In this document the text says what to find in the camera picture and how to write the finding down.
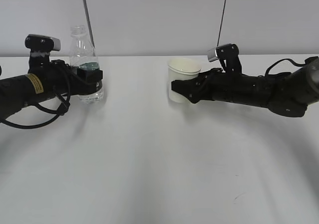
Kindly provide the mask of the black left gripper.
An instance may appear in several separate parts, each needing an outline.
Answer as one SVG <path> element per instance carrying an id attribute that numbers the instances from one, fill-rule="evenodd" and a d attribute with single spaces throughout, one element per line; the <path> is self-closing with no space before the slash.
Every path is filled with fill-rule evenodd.
<path id="1" fill-rule="evenodd" d="M 52 60 L 47 64 L 31 66 L 27 77 L 32 79 L 35 96 L 33 102 L 43 102 L 68 96 L 89 95 L 96 91 L 96 83 L 103 79 L 103 71 L 84 70 L 66 64 L 63 60 Z"/>

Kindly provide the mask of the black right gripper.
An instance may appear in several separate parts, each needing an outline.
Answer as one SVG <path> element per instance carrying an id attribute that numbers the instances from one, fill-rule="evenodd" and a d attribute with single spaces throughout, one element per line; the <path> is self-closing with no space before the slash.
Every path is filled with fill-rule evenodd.
<path id="1" fill-rule="evenodd" d="M 191 80 L 171 81 L 171 100 L 176 103 L 198 103 L 199 101 L 224 101 L 230 93 L 243 83 L 247 75 L 224 72 L 221 68 L 212 68 L 199 73 Z"/>

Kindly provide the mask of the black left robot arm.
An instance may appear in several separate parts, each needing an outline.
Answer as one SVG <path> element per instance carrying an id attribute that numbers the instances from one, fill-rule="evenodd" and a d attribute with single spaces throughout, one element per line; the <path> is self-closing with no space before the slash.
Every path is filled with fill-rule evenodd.
<path id="1" fill-rule="evenodd" d="M 55 115 L 55 119 L 68 112 L 71 96 L 87 96 L 97 92 L 103 71 L 76 72 L 63 60 L 30 66 L 25 75 L 1 79 L 0 121 L 6 123 L 11 115 L 28 106 Z"/>

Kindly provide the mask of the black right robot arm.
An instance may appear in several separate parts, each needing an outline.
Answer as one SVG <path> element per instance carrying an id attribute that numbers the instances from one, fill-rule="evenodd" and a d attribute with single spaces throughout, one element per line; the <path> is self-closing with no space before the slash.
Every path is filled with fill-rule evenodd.
<path id="1" fill-rule="evenodd" d="M 309 105 L 319 100 L 319 58 L 303 64 L 289 60 L 298 70 L 248 76 L 240 70 L 213 68 L 190 80 L 175 79 L 171 89 L 195 104 L 221 101 L 260 108 L 285 117 L 303 117 Z"/>

